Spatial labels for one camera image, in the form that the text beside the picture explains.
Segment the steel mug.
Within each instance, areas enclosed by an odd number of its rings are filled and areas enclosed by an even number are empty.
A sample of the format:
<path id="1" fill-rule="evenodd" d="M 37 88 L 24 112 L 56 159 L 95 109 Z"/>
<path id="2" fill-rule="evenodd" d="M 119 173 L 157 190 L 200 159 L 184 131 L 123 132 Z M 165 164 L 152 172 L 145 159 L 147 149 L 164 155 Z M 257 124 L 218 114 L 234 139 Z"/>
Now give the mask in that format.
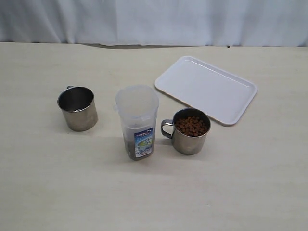
<path id="1" fill-rule="evenodd" d="M 67 126 L 73 131 L 86 131 L 94 127 L 98 114 L 92 90 L 82 86 L 67 86 L 57 99 Z"/>
<path id="2" fill-rule="evenodd" d="M 184 155 L 199 153 L 210 131 L 209 117 L 196 108 L 177 111 L 172 119 L 165 119 L 160 125 L 163 136 L 171 139 L 175 150 Z"/>

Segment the clear plastic pitcher with label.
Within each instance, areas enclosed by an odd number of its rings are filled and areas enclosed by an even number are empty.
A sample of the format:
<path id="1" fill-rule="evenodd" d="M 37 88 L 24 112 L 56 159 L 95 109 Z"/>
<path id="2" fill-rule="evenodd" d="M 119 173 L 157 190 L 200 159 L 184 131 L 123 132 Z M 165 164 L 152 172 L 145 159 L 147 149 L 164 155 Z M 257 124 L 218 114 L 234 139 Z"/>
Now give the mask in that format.
<path id="1" fill-rule="evenodd" d="M 149 157 L 154 151 L 159 98 L 147 85 L 121 89 L 115 97 L 120 116 L 125 149 L 134 161 Z"/>

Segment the white plastic tray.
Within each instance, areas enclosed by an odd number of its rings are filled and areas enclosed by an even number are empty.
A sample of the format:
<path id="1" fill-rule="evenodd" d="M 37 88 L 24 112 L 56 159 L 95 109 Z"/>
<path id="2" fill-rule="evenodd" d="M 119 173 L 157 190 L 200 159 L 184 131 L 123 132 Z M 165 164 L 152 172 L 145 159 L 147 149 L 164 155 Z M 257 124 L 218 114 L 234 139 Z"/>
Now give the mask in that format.
<path id="1" fill-rule="evenodd" d="M 154 85 L 224 126 L 240 120 L 258 91 L 254 83 L 191 56 L 179 58 Z"/>

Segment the white backdrop curtain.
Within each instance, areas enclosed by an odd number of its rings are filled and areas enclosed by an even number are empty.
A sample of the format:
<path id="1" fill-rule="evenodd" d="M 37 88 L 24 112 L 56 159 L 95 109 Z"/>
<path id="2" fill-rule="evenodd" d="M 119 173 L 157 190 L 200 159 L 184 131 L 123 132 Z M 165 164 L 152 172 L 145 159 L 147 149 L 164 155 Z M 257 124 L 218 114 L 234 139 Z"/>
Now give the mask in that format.
<path id="1" fill-rule="evenodd" d="M 142 46 L 308 44 L 305 0 L 3 0 L 0 39 Z"/>

